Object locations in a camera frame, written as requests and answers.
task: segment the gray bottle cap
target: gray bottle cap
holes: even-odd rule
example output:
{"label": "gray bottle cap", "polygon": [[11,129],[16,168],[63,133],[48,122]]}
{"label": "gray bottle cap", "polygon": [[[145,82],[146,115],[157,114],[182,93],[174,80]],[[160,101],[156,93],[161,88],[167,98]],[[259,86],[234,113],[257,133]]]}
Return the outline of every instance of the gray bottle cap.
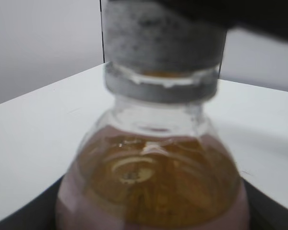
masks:
{"label": "gray bottle cap", "polygon": [[137,72],[191,72],[221,62],[224,29],[152,0],[110,1],[104,16],[107,58]]}
{"label": "gray bottle cap", "polygon": [[105,66],[105,81],[107,88],[114,94],[154,103],[188,103],[202,102],[210,99],[216,93],[218,72],[211,69],[206,74],[195,75],[191,83],[164,85],[160,83],[143,82],[136,73],[125,71],[107,63]]}

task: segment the plastic bottle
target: plastic bottle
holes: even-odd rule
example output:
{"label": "plastic bottle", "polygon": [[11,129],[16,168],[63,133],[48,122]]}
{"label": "plastic bottle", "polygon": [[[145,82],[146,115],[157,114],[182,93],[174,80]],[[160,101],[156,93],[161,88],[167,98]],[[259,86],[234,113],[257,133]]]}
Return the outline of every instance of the plastic bottle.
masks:
{"label": "plastic bottle", "polygon": [[62,181],[58,229],[247,230],[243,182],[204,114],[216,74],[175,78],[107,64],[115,104]]}

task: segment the clear plastic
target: clear plastic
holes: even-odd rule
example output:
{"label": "clear plastic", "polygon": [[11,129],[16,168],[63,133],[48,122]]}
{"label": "clear plastic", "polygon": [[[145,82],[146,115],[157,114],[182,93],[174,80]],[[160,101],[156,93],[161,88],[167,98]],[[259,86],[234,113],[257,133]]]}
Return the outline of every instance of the clear plastic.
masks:
{"label": "clear plastic", "polygon": [[198,103],[117,97],[84,138],[57,202],[59,230],[247,230],[246,192]]}

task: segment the yellow liquid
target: yellow liquid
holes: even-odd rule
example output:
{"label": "yellow liquid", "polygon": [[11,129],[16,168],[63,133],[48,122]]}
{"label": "yellow liquid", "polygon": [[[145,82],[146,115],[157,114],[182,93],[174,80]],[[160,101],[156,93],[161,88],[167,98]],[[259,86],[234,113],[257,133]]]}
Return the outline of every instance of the yellow liquid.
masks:
{"label": "yellow liquid", "polygon": [[241,180],[222,145],[207,140],[99,131],[75,162],[85,181],[81,195],[128,224],[179,229],[208,223],[233,206]]}

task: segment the bottle neck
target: bottle neck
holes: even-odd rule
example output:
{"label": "bottle neck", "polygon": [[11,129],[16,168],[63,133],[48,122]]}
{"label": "bottle neck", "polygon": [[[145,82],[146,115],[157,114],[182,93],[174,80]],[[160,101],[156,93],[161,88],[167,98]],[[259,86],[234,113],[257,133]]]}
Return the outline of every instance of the bottle neck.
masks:
{"label": "bottle neck", "polygon": [[105,67],[107,88],[115,95],[162,104],[204,102],[216,93],[216,67],[195,72],[137,73],[115,63]]}
{"label": "bottle neck", "polygon": [[208,129],[201,103],[148,103],[117,96],[110,114],[115,128],[146,136],[194,136]]}

